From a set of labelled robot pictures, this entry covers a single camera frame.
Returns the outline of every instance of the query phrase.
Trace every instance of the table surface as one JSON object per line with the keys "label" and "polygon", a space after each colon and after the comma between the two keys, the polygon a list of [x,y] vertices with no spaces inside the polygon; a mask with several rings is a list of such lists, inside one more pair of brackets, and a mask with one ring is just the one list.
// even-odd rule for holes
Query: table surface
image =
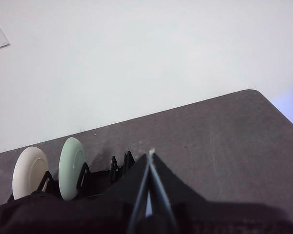
{"label": "table surface", "polygon": [[[293,220],[293,124],[256,90],[70,135],[84,145],[91,171],[122,165],[155,148],[187,185],[212,201],[260,202],[284,209]],[[57,177],[69,136],[35,144]],[[0,204],[12,192],[12,174],[26,147],[0,153]]]}

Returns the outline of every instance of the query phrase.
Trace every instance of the white wall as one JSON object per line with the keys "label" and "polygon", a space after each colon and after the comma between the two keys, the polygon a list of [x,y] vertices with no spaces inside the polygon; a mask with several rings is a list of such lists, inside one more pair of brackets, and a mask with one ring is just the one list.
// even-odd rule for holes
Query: white wall
{"label": "white wall", "polygon": [[293,88],[293,0],[0,0],[0,26],[0,152]]}

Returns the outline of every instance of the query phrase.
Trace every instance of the plate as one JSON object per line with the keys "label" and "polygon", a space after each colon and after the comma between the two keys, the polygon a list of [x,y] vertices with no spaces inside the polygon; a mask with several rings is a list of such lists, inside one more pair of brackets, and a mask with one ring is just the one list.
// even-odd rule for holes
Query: plate
{"label": "plate", "polygon": [[85,162],[83,145],[73,137],[66,140],[59,162],[59,186],[62,198],[66,201],[77,194],[77,181]]}
{"label": "plate", "polygon": [[44,152],[37,147],[26,148],[19,156],[13,171],[12,191],[14,199],[30,195],[49,170]]}

